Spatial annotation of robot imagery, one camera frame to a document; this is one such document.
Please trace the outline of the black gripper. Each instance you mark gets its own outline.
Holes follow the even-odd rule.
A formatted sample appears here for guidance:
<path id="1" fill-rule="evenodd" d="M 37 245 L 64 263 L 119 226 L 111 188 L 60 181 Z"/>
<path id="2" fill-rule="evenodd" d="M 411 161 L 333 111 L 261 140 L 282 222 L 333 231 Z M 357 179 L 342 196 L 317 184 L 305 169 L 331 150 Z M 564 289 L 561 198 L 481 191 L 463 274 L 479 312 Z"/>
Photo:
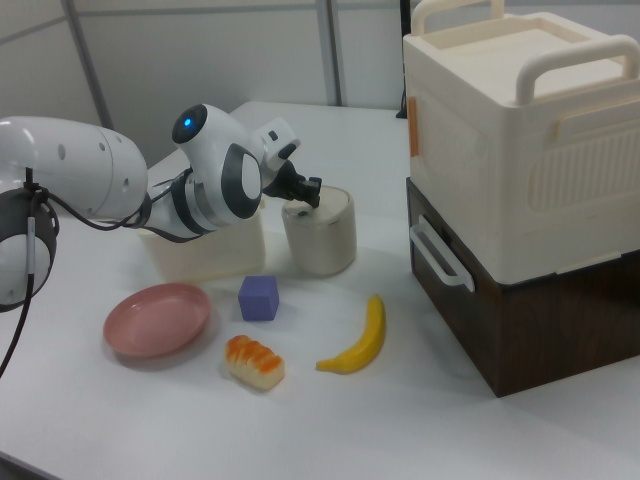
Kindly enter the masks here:
<path id="1" fill-rule="evenodd" d="M 307 202 L 312 208 L 317 208 L 321 186 L 321 178 L 306 179 L 296 171 L 290 160 L 285 160 L 271 183 L 263 188 L 263 193 L 273 198 Z"/>

